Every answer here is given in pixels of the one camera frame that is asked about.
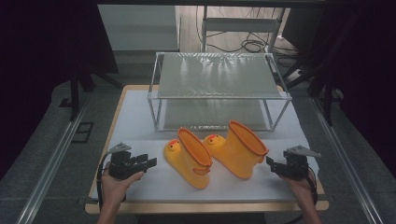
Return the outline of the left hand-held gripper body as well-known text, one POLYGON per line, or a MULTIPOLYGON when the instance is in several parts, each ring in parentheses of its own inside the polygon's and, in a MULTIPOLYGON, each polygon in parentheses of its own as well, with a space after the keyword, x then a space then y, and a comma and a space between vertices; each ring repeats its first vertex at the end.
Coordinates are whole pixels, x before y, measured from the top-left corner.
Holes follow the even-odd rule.
POLYGON ((139 171, 139 164, 132 164, 133 156, 130 152, 131 147, 123 143, 118 143, 109 150, 110 165, 108 166, 109 174, 119 180, 124 180, 139 171))

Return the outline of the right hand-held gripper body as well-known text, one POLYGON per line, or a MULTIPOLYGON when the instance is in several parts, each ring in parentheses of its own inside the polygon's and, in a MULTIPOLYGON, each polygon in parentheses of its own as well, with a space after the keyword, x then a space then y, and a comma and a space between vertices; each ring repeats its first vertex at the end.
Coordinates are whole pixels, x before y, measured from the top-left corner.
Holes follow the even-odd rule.
POLYGON ((291 158, 286 160, 286 171, 283 176, 293 180, 301 180, 308 175, 308 157, 321 157, 320 153, 303 146, 289 147, 285 151, 291 153, 291 158))

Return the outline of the yellow rubber rain boot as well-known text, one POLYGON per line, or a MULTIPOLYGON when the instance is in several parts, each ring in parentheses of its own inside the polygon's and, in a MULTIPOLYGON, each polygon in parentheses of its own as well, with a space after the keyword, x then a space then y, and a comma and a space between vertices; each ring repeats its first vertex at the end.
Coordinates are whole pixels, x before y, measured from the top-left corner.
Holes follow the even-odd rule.
POLYGON ((210 134, 203 144, 210 155, 239 178, 249 179, 256 164, 269 152, 263 141, 244 124, 231 120, 227 136, 210 134))
POLYGON ((197 189, 209 184, 212 166, 211 155, 203 142, 191 131, 179 128, 177 139, 170 140, 163 148, 165 160, 197 189))

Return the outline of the two-tier metal shoe rack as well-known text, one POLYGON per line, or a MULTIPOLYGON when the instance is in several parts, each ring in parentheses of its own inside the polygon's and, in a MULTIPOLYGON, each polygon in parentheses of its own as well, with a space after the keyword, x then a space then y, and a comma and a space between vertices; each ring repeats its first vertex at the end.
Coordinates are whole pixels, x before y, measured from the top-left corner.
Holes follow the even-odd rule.
POLYGON ((161 52, 148 104, 157 131, 276 129, 291 96, 271 53, 161 52))

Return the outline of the person's left hand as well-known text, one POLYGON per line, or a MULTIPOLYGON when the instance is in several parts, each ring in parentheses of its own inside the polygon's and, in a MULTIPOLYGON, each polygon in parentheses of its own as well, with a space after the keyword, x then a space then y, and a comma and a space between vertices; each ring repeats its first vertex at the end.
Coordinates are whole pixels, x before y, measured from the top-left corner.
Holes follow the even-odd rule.
POLYGON ((102 214, 116 214, 120 209, 120 204, 131 185, 140 180, 144 172, 138 172, 131 175, 127 179, 118 180, 105 170, 102 175, 102 190, 103 190, 103 205, 101 209, 102 214))

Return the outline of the person's right hand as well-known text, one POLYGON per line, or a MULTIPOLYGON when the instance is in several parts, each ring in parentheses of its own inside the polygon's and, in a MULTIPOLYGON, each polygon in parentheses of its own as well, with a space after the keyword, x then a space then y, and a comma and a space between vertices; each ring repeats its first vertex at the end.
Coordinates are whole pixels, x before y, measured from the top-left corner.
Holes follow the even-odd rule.
POLYGON ((306 179, 292 180, 285 176, 282 179, 288 184, 294 197, 296 198, 297 204, 309 204, 314 203, 314 196, 311 191, 311 186, 306 179))

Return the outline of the white table mat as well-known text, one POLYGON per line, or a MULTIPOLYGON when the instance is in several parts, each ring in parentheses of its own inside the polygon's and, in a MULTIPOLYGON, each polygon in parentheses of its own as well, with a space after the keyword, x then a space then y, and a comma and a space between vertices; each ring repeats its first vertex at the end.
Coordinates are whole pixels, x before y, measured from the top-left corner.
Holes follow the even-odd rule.
MULTIPOLYGON (((255 132, 269 148, 268 157, 285 163, 283 151, 290 147, 310 148, 295 109, 290 103, 274 132, 255 132)), ((109 146, 105 151, 122 142, 132 149, 133 156, 148 154, 157 158, 157 165, 148 169, 142 180, 134 182, 126 194, 127 202, 271 202, 293 201, 286 182, 270 171, 270 166, 259 163, 254 166, 249 179, 241 179, 225 166, 213 160, 209 183, 197 189, 185 181, 163 157, 165 144, 177 138, 174 132, 156 132, 153 126, 147 91, 126 91, 115 121, 109 146)))

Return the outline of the black stand legs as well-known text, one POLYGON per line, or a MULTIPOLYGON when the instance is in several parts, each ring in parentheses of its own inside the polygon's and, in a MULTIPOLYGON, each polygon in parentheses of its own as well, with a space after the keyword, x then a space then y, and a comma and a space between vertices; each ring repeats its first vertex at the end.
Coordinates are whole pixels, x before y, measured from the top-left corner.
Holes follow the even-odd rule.
POLYGON ((332 91, 333 91, 333 75, 329 70, 331 59, 325 58, 316 66, 308 68, 294 80, 288 82, 286 87, 291 89, 310 78, 313 78, 311 84, 307 88, 309 96, 317 97, 321 91, 324 91, 323 112, 322 115, 327 123, 332 126, 332 91))
MULTIPOLYGON (((113 77, 102 72, 95 72, 94 74, 112 86, 121 90, 123 89, 123 84, 113 77)), ((70 75, 71 121, 74 121, 77 118, 79 112, 79 86, 81 86, 86 92, 92 92, 95 88, 92 76, 90 74, 84 75, 77 71, 73 71, 70 75)))

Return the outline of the grey cabinet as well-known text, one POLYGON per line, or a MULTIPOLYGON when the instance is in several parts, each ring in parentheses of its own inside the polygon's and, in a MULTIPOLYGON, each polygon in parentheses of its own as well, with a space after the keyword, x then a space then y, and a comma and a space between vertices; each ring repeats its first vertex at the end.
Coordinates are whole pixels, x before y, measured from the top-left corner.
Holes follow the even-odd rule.
POLYGON ((113 50, 179 50, 176 6, 99 5, 113 50))

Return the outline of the aluminium floor rail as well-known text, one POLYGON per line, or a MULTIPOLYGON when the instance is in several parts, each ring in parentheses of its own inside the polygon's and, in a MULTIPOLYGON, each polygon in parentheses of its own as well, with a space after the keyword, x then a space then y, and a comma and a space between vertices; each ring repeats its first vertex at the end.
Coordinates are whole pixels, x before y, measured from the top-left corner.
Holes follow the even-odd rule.
POLYGON ((35 187, 26 204, 22 208, 15 224, 33 223, 35 216, 47 195, 50 185, 64 159, 64 155, 72 142, 73 136, 78 129, 78 125, 85 115, 91 98, 92 95, 90 93, 87 93, 82 97, 81 103, 79 104, 80 110, 77 112, 75 118, 68 122, 61 139, 50 155, 49 161, 41 173, 41 176, 38 178, 35 187))
POLYGON ((341 141, 338 138, 338 135, 336 134, 332 125, 330 125, 325 119, 323 115, 324 110, 321 108, 319 100, 316 98, 310 98, 310 102, 311 105, 314 107, 319 123, 322 126, 326 136, 328 137, 332 146, 332 150, 334 151, 337 160, 339 160, 340 165, 346 175, 346 178, 350 186, 352 187, 369 223, 384 224, 383 219, 378 213, 372 197, 370 196, 366 187, 364 187, 364 185, 362 184, 361 179, 359 178, 355 168, 353 167, 348 155, 345 152, 341 141))

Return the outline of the grey metal frame stand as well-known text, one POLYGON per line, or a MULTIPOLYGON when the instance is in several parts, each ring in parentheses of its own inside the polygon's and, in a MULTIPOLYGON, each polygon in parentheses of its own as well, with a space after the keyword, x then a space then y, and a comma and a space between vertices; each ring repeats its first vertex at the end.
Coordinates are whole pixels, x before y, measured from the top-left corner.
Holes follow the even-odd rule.
POLYGON ((266 42, 264 50, 272 53, 285 11, 285 8, 281 8, 276 18, 210 18, 207 16, 207 7, 204 7, 201 27, 201 52, 206 52, 208 32, 216 32, 217 34, 235 32, 269 34, 269 40, 266 42))

